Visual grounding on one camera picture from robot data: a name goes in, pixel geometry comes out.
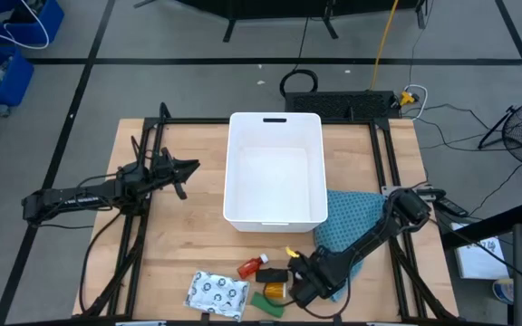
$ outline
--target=green object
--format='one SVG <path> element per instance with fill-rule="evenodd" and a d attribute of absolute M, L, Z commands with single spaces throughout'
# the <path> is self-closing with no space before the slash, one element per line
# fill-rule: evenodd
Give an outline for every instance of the green object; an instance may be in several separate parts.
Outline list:
<path fill-rule="evenodd" d="M 257 308 L 261 309 L 264 312 L 267 312 L 268 314 L 281 318 L 283 316 L 283 312 L 285 311 L 284 307 L 274 307 L 269 302 L 269 299 L 266 299 L 263 294 L 259 292 L 255 292 L 253 294 L 253 299 L 251 299 L 251 304 L 256 306 Z"/>

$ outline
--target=yellow object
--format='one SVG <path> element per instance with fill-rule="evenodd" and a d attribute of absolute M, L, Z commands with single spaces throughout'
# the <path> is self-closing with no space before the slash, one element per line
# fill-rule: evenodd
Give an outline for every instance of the yellow object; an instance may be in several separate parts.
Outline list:
<path fill-rule="evenodd" d="M 408 93 L 407 91 L 402 92 L 402 98 L 400 99 L 400 106 L 403 106 L 404 104 L 410 104 L 415 101 L 416 100 L 412 97 L 412 94 Z"/>
<path fill-rule="evenodd" d="M 390 30 L 390 24 L 392 23 L 392 19 L 394 18 L 394 13 L 396 12 L 396 7 L 398 6 L 398 0 L 394 0 L 394 5 L 391 7 L 390 18 L 388 18 L 388 23 L 386 23 L 386 28 L 384 29 L 384 35 L 382 36 L 382 40 L 380 41 L 380 46 L 378 47 L 378 55 L 376 56 L 376 63 L 373 65 L 373 76 L 372 83 L 370 84 L 370 91 L 373 91 L 373 86 L 376 84 L 376 78 L 378 77 L 378 62 L 380 61 L 380 57 L 382 56 L 382 49 L 384 48 L 384 44 L 386 43 L 386 36 L 388 35 L 388 31 Z"/>
<path fill-rule="evenodd" d="M 285 283 L 268 283 L 265 288 L 265 295 L 273 299 L 285 298 Z"/>
<path fill-rule="evenodd" d="M 286 247 L 285 251 L 287 252 L 287 254 L 289 254 L 290 257 L 299 258 L 299 254 L 289 249 L 289 247 Z"/>

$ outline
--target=concrete floor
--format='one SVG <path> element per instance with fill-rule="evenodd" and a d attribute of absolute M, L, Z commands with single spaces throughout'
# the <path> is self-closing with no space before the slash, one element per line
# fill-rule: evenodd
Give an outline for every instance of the concrete floor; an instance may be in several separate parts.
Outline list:
<path fill-rule="evenodd" d="M 230 43 L 222 43 L 227 22 L 210 14 L 160 0 L 134 10 L 137 0 L 116 0 L 98 51 L 99 58 L 264 58 L 296 57 L 304 19 L 238 22 Z M 24 51 L 28 58 L 88 56 L 109 0 L 60 0 L 66 13 L 49 49 Z M 504 0 L 522 39 L 522 1 Z M 332 40 L 323 23 L 310 21 L 304 57 L 372 58 L 388 13 L 336 18 L 340 39 Z M 383 57 L 410 58 L 420 30 L 412 11 L 396 14 Z M 521 59 L 494 0 L 435 0 L 429 27 L 415 51 L 428 59 Z M 39 188 L 50 164 L 66 114 L 81 79 L 82 64 L 36 64 L 23 103 L 0 118 L 0 297 L 25 223 L 21 198 Z M 412 82 L 426 85 L 428 105 L 445 102 L 473 109 L 488 125 L 511 105 L 522 104 L 522 65 L 417 65 Z M 320 78 L 320 91 L 356 91 L 369 87 L 369 65 L 303 65 Z M 279 111 L 278 92 L 290 64 L 240 65 L 94 65 L 54 187 L 104 173 L 119 119 L 155 116 L 161 101 L 175 117 L 227 117 L 235 111 Z M 409 66 L 382 65 L 377 90 L 400 91 Z M 288 90 L 305 91 L 308 81 L 294 77 Z M 485 132 L 472 117 L 454 110 L 428 111 L 447 139 Z M 440 142 L 434 127 L 416 123 L 421 147 Z M 458 146 L 475 148 L 479 139 Z M 507 152 L 459 152 L 424 149 L 429 180 L 468 210 L 494 190 L 519 164 Z M 461 183 L 464 176 L 469 182 Z M 522 168 L 477 213 L 491 216 L 522 204 Z M 92 223 L 93 213 L 58 217 L 63 224 Z M 7 322 L 45 321 L 70 316 L 90 230 L 42 229 L 26 266 Z M 512 261 L 510 248 L 505 248 Z M 449 257 L 460 315 L 471 321 L 506 322 L 507 308 L 492 297 L 490 282 L 460 280 Z"/>

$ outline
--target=white plastic bin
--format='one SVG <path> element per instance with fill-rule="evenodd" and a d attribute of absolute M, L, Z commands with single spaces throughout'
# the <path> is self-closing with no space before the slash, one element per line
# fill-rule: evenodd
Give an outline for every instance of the white plastic bin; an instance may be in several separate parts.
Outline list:
<path fill-rule="evenodd" d="M 242 232 L 308 232 L 325 221 L 318 115 L 231 115 L 223 215 Z"/>

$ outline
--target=white cable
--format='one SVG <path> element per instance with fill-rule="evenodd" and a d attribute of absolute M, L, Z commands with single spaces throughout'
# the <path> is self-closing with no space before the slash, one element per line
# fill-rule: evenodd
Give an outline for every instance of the white cable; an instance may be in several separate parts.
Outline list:
<path fill-rule="evenodd" d="M 426 101 L 428 100 L 428 90 L 424 86 L 417 85 L 417 84 L 410 84 L 410 85 L 407 85 L 406 87 L 404 87 L 404 91 L 407 91 L 410 87 L 419 88 L 424 91 L 424 101 L 422 102 L 422 106 L 420 107 L 420 112 L 418 112 L 418 115 L 415 118 L 412 118 L 412 120 L 416 120 L 424 112 L 424 108 L 426 107 Z"/>
<path fill-rule="evenodd" d="M 45 27 L 44 25 L 42 24 L 42 22 L 40 21 L 39 18 L 37 18 L 37 15 L 34 14 L 34 12 L 32 11 L 32 8 L 29 7 L 29 5 L 27 5 L 27 3 L 25 2 L 25 0 L 19 0 L 22 2 L 22 4 L 25 5 L 25 7 L 27 8 L 27 11 L 29 11 L 32 16 L 35 18 L 35 20 L 37 21 L 37 23 L 42 27 L 42 31 L 43 33 L 45 34 L 45 45 L 44 46 L 31 46 L 31 45 L 26 45 L 26 44 L 23 44 L 23 43 L 19 43 L 15 40 L 14 36 L 11 35 L 11 33 L 9 33 L 9 31 L 7 31 L 7 24 L 4 24 L 4 29 L 5 31 L 9 34 L 9 36 L 11 36 L 11 38 L 9 37 L 6 37 L 6 36 L 3 36 L 3 35 L 0 35 L 0 37 L 4 40 L 7 40 L 11 43 L 14 43 L 16 45 L 19 45 L 19 46 L 23 46 L 24 48 L 26 49 L 32 49 L 32 50 L 43 50 L 45 48 L 47 48 L 49 45 L 50 45 L 50 36 L 48 36 L 47 34 L 47 31 L 45 30 Z"/>

